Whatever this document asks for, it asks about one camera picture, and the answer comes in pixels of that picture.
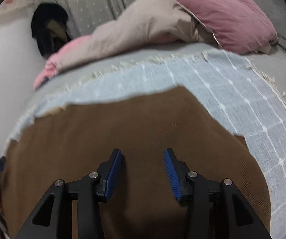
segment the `bed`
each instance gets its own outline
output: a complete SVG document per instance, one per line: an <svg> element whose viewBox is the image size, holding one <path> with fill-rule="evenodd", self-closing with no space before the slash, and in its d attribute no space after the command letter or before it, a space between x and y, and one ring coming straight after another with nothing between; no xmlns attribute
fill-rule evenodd
<svg viewBox="0 0 286 239"><path fill-rule="evenodd" d="M245 137L268 184L272 204L271 236L285 239L286 4L283 0L271 0L271 4L266 4L266 0L254 1L273 22L279 35L278 45L270 55L239 57L203 43L175 42L149 45L89 63L53 78L37 90L9 138L19 140L23 128L32 125L35 117L69 103L117 101L184 85L222 126ZM202 72L197 63L210 67ZM142 77L142 69L149 74L148 81ZM196 78L201 80L201 85L194 85ZM106 86L114 79L119 81ZM219 100L215 87L220 88Z"/></svg>

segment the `blanket fringe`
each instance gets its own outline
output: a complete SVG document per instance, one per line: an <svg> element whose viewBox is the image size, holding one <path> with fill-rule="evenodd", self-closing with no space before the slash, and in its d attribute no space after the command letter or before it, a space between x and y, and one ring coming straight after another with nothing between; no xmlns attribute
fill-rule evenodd
<svg viewBox="0 0 286 239"><path fill-rule="evenodd" d="M267 83L267 85L272 89L272 91L277 96L277 98L281 101L281 103L283 104L283 106L286 110L286 102L282 99L285 97L286 92L283 92L282 94L279 92L279 90L277 89L277 86L276 86L275 78L268 76L264 72L260 72L248 58L246 58L246 60L248 62L248 65L246 68L251 69L258 77L260 77L261 79L263 79Z"/></svg>
<svg viewBox="0 0 286 239"><path fill-rule="evenodd" d="M182 58L185 56L201 56L202 58L206 58L204 51L195 53L195 54L191 54L191 55L186 55L184 53L176 53L176 54L171 54L170 56L165 56L162 54L158 54L156 56L149 56L143 60L140 61L135 61L135 60L130 60L130 61L121 61L120 63L118 63L117 65L111 65L110 67L105 68L102 71L97 71L97 72L93 72L90 76L83 76L81 77L77 82L71 84L71 85L65 85L63 89L61 90L57 90L56 92L47 95L46 99L51 99L55 96L57 96L58 94L62 94L64 92L67 92L71 89L75 89L81 85L83 85L84 83L87 83L89 81L93 81L99 77L104 76L105 74L109 74L109 73L114 73L117 71L123 71L126 69L130 69L134 66L140 65L140 64L146 64L146 63L159 63L162 64L163 62L170 60L170 59L174 59L174 58Z"/></svg>

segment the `brown blanket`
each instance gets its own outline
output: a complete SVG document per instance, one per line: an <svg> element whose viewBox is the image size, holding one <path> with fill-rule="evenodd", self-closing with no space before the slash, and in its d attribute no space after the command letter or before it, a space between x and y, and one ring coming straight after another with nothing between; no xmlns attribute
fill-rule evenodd
<svg viewBox="0 0 286 239"><path fill-rule="evenodd" d="M106 238L182 238L186 207L171 193L163 161L168 147L205 178L232 179L269 230L267 184L245 145L184 87L116 103L70 105L37 119L19 142L11 142L0 180L10 236L55 180L70 182L95 171L113 148L121 149L125 162L114 195L100 205Z"/></svg>

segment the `blue gripper pad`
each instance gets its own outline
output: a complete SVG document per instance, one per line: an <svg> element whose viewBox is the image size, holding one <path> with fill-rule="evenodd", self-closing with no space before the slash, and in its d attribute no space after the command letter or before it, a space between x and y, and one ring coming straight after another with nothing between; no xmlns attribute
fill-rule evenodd
<svg viewBox="0 0 286 239"><path fill-rule="evenodd" d="M106 192L104 195L107 200L113 195L114 188L116 186L117 176L119 174L119 170L121 166L121 162L122 162L122 154L121 154L121 151L119 150L115 156L113 165L107 176Z"/></svg>
<svg viewBox="0 0 286 239"><path fill-rule="evenodd" d="M176 197L177 201L181 202L182 192L180 187L180 180L178 178L177 171L175 170L170 153L168 152L167 149L164 152L164 162L165 162L165 169L167 172L167 176L171 184L172 193Z"/></svg>

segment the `beige comforter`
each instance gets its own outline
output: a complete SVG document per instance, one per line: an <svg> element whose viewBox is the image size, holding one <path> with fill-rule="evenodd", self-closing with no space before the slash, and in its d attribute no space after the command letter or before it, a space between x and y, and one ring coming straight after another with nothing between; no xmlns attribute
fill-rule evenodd
<svg viewBox="0 0 286 239"><path fill-rule="evenodd" d="M176 0L136 0L114 21L64 54L58 72L155 42L164 35L185 42L201 40L197 23Z"/></svg>

